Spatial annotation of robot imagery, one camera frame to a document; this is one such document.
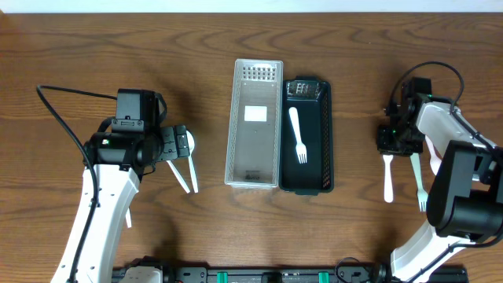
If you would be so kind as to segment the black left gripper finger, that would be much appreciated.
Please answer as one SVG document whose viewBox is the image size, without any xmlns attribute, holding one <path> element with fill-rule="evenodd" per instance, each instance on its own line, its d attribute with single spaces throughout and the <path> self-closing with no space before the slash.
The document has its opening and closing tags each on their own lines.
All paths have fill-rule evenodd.
<svg viewBox="0 0 503 283">
<path fill-rule="evenodd" d="M 175 160 L 178 158 L 178 148 L 176 145 L 176 135 L 173 127 L 162 127 L 161 136 L 163 139 L 163 151 L 160 154 L 161 160 Z"/>
<path fill-rule="evenodd" d="M 174 127 L 175 140 L 177 146 L 178 158 L 186 158 L 189 156 L 189 141 L 187 129 L 184 125 L 176 125 Z"/>
</svg>

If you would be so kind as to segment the white plastic fork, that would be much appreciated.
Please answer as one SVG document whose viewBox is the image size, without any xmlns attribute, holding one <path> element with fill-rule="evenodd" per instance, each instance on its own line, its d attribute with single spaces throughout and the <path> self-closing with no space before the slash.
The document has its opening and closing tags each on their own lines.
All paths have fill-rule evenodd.
<svg viewBox="0 0 503 283">
<path fill-rule="evenodd" d="M 296 107 L 290 107 L 288 110 L 288 114 L 291 120 L 292 129 L 294 131 L 294 136 L 296 140 L 296 155 L 300 164 L 307 163 L 307 147 L 304 145 L 302 141 L 302 136 L 300 133 L 300 125 L 299 125 L 299 114 Z"/>
<path fill-rule="evenodd" d="M 382 155 L 384 161 L 384 200 L 387 203 L 392 203 L 394 201 L 393 185 L 391 178 L 391 162 L 393 160 L 392 155 Z"/>
</svg>

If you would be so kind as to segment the pale green plastic fork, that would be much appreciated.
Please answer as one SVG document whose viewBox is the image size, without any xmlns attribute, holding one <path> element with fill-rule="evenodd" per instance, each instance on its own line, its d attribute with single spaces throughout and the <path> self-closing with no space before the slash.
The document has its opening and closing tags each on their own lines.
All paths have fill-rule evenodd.
<svg viewBox="0 0 503 283">
<path fill-rule="evenodd" d="M 418 153 L 413 153 L 410 156 L 410 161 L 413 168 L 414 177 L 416 179 L 417 184 L 417 201 L 419 205 L 419 209 L 421 212 L 426 212 L 427 202 L 428 202 L 428 193 L 424 189 L 422 174 L 421 174 L 421 166 L 420 166 L 420 157 Z"/>
</svg>

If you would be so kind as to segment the white spoon under left arm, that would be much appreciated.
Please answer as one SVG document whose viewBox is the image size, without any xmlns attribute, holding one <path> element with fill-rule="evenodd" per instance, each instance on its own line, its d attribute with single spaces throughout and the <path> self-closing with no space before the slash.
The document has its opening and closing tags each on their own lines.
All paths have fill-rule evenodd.
<svg viewBox="0 0 503 283">
<path fill-rule="evenodd" d="M 127 229 L 130 229 L 132 227 L 132 221 L 131 221 L 131 214 L 130 214 L 129 208 L 126 211 L 125 220 L 126 220 L 126 224 L 127 224 Z"/>
</svg>

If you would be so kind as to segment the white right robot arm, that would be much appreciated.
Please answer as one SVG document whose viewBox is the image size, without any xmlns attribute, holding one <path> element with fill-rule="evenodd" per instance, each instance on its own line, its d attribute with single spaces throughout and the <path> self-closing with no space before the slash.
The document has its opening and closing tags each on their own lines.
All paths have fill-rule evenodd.
<svg viewBox="0 0 503 283">
<path fill-rule="evenodd" d="M 379 128 L 377 148 L 386 161 L 418 156 L 425 139 L 442 159 L 422 205 L 426 221 L 373 281 L 426 282 L 456 253 L 502 241 L 502 149 L 449 99 L 405 95 L 400 104 L 390 101 L 385 113 L 390 123 Z"/>
</svg>

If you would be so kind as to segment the white spoon near basket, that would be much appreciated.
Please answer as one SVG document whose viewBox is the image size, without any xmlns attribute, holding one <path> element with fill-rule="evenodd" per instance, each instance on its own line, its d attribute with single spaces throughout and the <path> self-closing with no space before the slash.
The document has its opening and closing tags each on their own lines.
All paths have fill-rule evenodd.
<svg viewBox="0 0 503 283">
<path fill-rule="evenodd" d="M 189 157 L 188 157 L 189 172 L 190 172 L 191 181 L 192 181 L 192 185 L 193 185 L 193 192 L 199 193 L 199 186 L 198 186 L 198 182 L 197 182 L 196 169 L 195 169 L 194 162 L 193 162 L 193 151 L 195 149 L 196 143 L 195 143 L 195 139 L 194 139 L 193 135 L 189 131 L 186 131 L 186 134 L 187 134 L 188 147 L 189 147 Z"/>
</svg>

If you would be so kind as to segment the clear perforated plastic basket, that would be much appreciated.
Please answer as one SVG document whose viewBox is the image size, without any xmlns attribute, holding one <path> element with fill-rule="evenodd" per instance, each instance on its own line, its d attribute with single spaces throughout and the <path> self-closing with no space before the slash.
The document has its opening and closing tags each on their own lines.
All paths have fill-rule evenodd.
<svg viewBox="0 0 503 283">
<path fill-rule="evenodd" d="M 235 61 L 224 183 L 236 189 L 278 186 L 282 61 Z"/>
</svg>

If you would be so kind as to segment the dark green plastic basket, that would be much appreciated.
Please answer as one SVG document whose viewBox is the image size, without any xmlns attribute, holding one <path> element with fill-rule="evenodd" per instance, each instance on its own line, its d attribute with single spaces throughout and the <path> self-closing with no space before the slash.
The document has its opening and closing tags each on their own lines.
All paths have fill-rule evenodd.
<svg viewBox="0 0 503 283">
<path fill-rule="evenodd" d="M 306 164 L 296 155 L 290 107 L 298 110 Z M 316 196 L 334 188 L 332 92 L 330 84 L 316 76 L 298 75 L 283 82 L 279 170 L 279 187 L 287 192 Z"/>
</svg>

